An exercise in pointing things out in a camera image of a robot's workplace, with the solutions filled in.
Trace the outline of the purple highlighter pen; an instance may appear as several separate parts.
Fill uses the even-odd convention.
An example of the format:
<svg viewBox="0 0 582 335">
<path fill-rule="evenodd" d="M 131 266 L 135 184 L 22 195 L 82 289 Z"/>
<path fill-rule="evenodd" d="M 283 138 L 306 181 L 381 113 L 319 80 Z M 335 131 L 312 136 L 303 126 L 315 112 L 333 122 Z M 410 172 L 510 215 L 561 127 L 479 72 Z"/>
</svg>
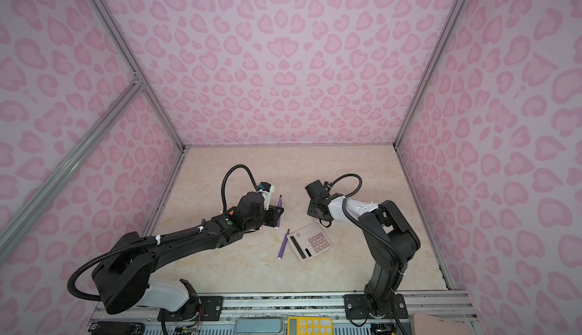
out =
<svg viewBox="0 0 582 335">
<path fill-rule="evenodd" d="M 285 235 L 284 235 L 284 237 L 283 237 L 282 244 L 280 246 L 279 253 L 277 255 L 277 258 L 278 259 L 282 259 L 283 256 L 284 256 L 284 253 L 285 253 L 285 250 L 286 250 L 286 245 L 288 243 L 289 234 L 290 234 L 290 230 L 287 230 L 286 233 L 285 233 Z"/>
<path fill-rule="evenodd" d="M 277 207 L 280 208 L 280 209 L 283 209 L 283 196 L 282 195 L 279 195 Z M 277 226 L 276 226 L 276 228 L 280 228 L 281 215 L 282 215 L 282 213 L 280 213 L 279 217 L 277 218 Z"/>
</svg>

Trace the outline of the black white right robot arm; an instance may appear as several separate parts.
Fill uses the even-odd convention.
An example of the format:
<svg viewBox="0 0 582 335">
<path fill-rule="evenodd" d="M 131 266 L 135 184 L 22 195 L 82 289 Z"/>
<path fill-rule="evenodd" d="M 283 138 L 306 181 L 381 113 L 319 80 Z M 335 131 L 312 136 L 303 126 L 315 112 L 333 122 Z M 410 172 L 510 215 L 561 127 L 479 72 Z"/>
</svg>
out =
<svg viewBox="0 0 582 335">
<path fill-rule="evenodd" d="M 394 315 L 397 290 L 421 241 L 396 203 L 354 200 L 362 183 L 357 174 L 344 174 L 331 183 L 310 183 L 306 186 L 308 215 L 321 223 L 348 221 L 362 231 L 374 259 L 374 271 L 364 291 L 365 308 L 374 317 Z"/>
</svg>

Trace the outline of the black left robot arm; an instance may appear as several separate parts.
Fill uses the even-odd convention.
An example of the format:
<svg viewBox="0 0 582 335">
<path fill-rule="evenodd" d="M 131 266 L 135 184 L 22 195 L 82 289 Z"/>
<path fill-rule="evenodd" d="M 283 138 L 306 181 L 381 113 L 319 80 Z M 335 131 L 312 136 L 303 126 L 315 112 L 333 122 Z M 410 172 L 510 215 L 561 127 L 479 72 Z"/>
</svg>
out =
<svg viewBox="0 0 582 335">
<path fill-rule="evenodd" d="M 163 309 L 172 320 L 199 316 L 199 295 L 188 280 L 178 285 L 155 281 L 160 268 L 206 250 L 228 246 L 261 227 L 276 227 L 283 208 L 249 192 L 239 204 L 201 224 L 159 236 L 124 235 L 92 273 L 100 300 L 109 315 L 133 307 Z"/>
</svg>

